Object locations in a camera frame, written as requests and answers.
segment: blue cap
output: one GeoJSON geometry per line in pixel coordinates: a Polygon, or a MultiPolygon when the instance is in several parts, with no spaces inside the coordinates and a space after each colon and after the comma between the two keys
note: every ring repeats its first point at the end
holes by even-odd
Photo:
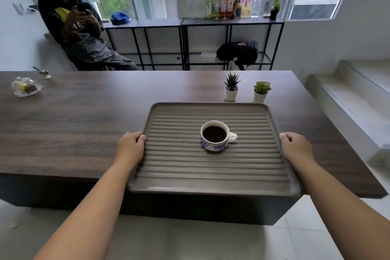
{"type": "Polygon", "coordinates": [[[121,11],[116,11],[111,16],[111,23],[113,25],[123,25],[123,24],[128,24],[129,22],[130,22],[129,16],[121,11]]]}

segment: small white pot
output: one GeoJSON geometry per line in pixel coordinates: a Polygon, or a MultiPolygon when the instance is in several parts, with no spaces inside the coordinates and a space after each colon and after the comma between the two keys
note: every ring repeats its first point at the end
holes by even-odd
{"type": "Polygon", "coordinates": [[[228,91],[228,90],[225,88],[225,92],[226,92],[225,99],[226,99],[227,101],[233,102],[233,101],[236,100],[238,90],[236,90],[236,91],[228,91]]]}
{"type": "Polygon", "coordinates": [[[256,93],[255,91],[253,91],[253,102],[254,103],[263,103],[264,100],[266,99],[267,95],[268,95],[268,93],[266,93],[265,95],[261,95],[261,94],[256,93]]]}

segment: gray tray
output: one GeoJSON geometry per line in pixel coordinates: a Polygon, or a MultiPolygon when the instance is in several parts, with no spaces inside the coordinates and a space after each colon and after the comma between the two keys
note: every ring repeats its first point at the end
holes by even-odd
{"type": "Polygon", "coordinates": [[[281,155],[270,110],[259,103],[157,103],[146,121],[143,160],[132,191],[297,196],[300,185],[281,155]],[[200,127],[224,122],[238,135],[224,150],[200,144],[200,127]]]}

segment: blue and white cup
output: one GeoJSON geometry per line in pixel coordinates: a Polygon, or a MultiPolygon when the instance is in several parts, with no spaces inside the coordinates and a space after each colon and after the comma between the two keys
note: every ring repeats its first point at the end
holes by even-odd
{"type": "Polygon", "coordinates": [[[200,143],[202,144],[202,146],[207,149],[207,150],[210,150],[210,151],[221,151],[223,149],[226,148],[226,146],[230,143],[230,142],[235,142],[237,141],[237,135],[235,133],[231,133],[229,131],[229,128],[227,127],[226,124],[224,124],[223,122],[221,121],[218,121],[218,120],[211,120],[211,121],[208,121],[206,122],[204,125],[202,125],[201,129],[200,129],[200,143]],[[217,126],[217,127],[220,127],[222,128],[225,132],[226,132],[226,138],[225,140],[223,140],[222,142],[219,142],[219,143],[212,143],[212,142],[209,142],[208,140],[206,140],[204,137],[203,137],[203,131],[208,128],[208,127],[213,127],[213,126],[217,126]]]}

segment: cup handle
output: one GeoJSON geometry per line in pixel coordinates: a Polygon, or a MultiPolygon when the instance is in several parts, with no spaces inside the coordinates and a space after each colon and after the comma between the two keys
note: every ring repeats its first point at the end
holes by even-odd
{"type": "Polygon", "coordinates": [[[229,138],[227,141],[230,142],[236,142],[237,141],[237,135],[235,133],[229,133],[229,138]]]}

